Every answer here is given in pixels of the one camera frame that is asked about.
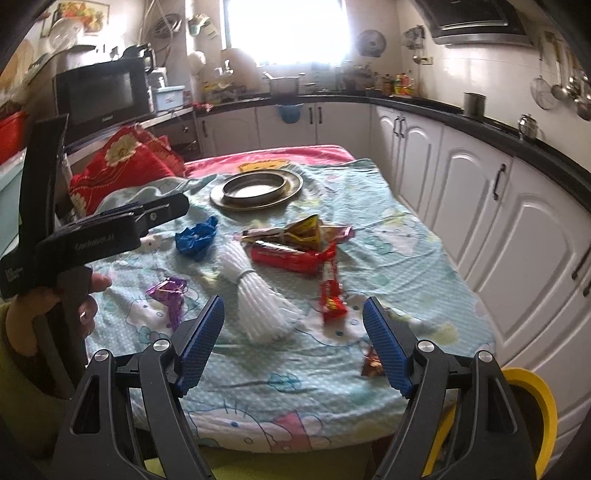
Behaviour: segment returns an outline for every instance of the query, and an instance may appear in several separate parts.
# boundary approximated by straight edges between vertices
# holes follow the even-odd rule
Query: metal screw
[[[108,350],[99,350],[95,353],[95,360],[97,362],[102,362],[103,360],[107,360],[109,358],[109,351]]]
[[[431,353],[432,351],[435,350],[435,345],[433,345],[431,342],[429,342],[427,340],[421,340],[418,343],[418,349],[422,352],[425,352],[425,353]]]
[[[157,352],[164,352],[170,346],[170,342],[168,340],[156,340],[152,347]]]
[[[482,350],[478,352],[478,358],[487,364],[489,362],[492,362],[493,356],[492,353],[487,352],[486,350]]]

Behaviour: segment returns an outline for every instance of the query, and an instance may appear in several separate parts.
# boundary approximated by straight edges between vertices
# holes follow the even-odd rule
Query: human hand
[[[111,278],[100,273],[93,273],[90,292],[105,291],[112,285]],[[59,301],[59,291],[48,287],[37,287],[24,295],[17,296],[8,308],[6,332],[8,341],[17,353],[33,356],[37,353],[37,337],[33,331],[33,319],[49,312]],[[89,336],[95,329],[95,316],[98,305],[90,295],[80,306],[79,335]]]

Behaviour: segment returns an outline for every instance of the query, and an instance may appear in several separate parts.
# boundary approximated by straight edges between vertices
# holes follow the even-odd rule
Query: black cabinet handle
[[[583,258],[581,258],[581,261],[577,265],[577,268],[574,269],[570,278],[572,278],[573,280],[577,279],[577,277],[579,276],[579,271],[581,270],[581,268],[583,268],[583,265],[585,265],[585,262],[587,261],[590,253],[591,253],[591,245],[589,245],[589,248],[584,253]]]
[[[505,170],[507,170],[507,165],[502,163],[501,168],[499,168],[499,171],[496,172],[495,186],[492,189],[492,197],[495,199],[495,201],[499,199],[499,194],[496,192],[496,190],[499,186],[499,180],[501,179],[501,173],[503,173]]]

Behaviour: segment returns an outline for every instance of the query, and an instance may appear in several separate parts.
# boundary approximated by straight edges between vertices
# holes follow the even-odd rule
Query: blue wrapper
[[[177,250],[195,262],[203,260],[207,249],[213,243],[217,232],[217,218],[211,216],[205,223],[198,223],[193,228],[186,228],[174,236]]]

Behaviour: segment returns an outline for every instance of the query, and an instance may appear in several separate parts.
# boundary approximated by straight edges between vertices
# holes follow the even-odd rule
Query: framed picture
[[[43,21],[42,38],[49,36],[60,18],[78,18],[84,23],[84,35],[98,35],[109,24],[109,5],[98,2],[58,2],[47,12],[50,16]]]

